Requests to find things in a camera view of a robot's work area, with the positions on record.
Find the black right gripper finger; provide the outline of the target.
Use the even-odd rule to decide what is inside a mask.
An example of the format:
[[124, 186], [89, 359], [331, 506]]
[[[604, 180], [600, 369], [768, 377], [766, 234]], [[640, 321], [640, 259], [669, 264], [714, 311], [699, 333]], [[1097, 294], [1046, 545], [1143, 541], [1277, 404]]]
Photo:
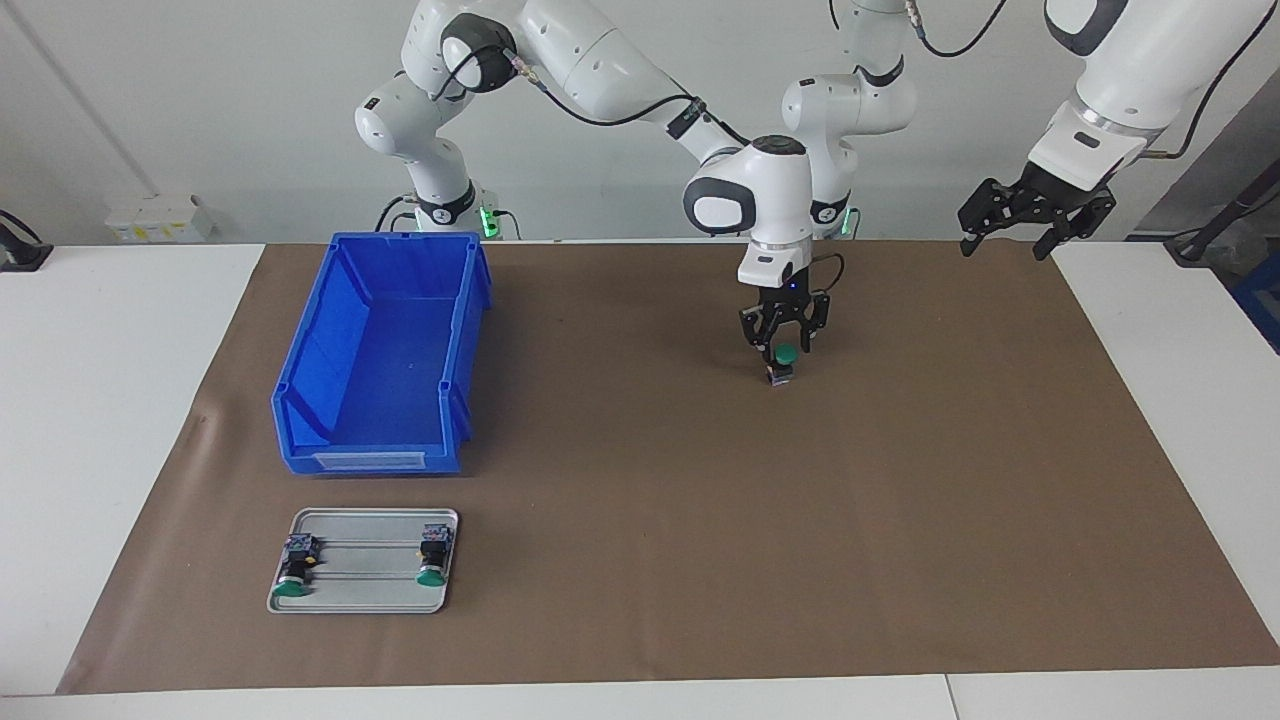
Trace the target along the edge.
[[812, 342], [826, 328], [829, 318], [831, 296], [827, 291], [810, 292], [808, 304], [799, 314], [800, 347], [804, 354], [812, 352]]
[[777, 332], [774, 323], [776, 310], [776, 304], [763, 302], [744, 307], [740, 311], [744, 338], [760, 354], [765, 364], [774, 363], [773, 337]]

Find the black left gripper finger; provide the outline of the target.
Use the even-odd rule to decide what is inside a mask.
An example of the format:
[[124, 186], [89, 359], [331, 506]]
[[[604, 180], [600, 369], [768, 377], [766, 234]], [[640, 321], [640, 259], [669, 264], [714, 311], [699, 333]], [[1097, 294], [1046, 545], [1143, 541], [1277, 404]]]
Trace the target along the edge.
[[987, 178], [959, 208], [957, 220], [963, 229], [960, 250], [964, 258], [970, 258], [989, 234], [1010, 225], [1010, 199], [1011, 190], [1007, 186], [996, 178]]
[[1046, 260], [1052, 251], [1073, 240], [1088, 240], [1105, 222], [1116, 206], [1116, 199], [1110, 190], [1100, 190], [1084, 205], [1074, 209], [1047, 209], [1047, 229], [1036, 241], [1033, 255], [1037, 261]]

